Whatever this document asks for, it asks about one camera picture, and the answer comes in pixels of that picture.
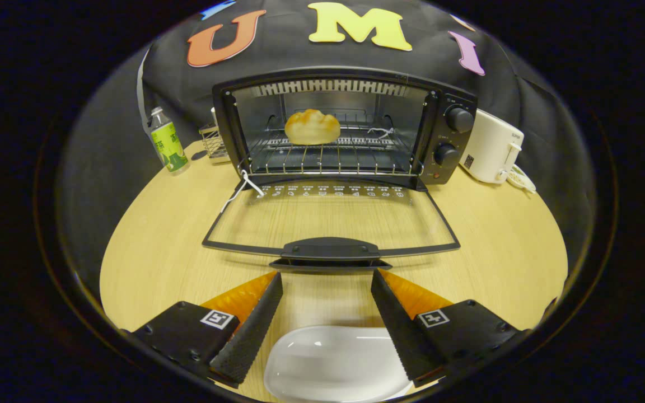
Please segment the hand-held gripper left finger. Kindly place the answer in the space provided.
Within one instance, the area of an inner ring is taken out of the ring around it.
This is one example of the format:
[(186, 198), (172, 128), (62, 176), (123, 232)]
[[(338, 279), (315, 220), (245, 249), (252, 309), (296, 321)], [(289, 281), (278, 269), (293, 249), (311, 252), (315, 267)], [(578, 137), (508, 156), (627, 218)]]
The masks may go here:
[(238, 388), (282, 296), (281, 274), (269, 272), (202, 304), (174, 303), (132, 337), (199, 378)]

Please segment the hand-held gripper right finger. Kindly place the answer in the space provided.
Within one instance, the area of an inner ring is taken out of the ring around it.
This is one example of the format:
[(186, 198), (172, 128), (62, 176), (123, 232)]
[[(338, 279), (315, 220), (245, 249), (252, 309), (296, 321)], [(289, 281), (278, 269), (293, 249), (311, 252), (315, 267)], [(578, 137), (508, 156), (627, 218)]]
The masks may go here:
[(387, 270), (371, 293), (416, 387), (478, 372), (527, 335), (475, 300), (453, 303)]

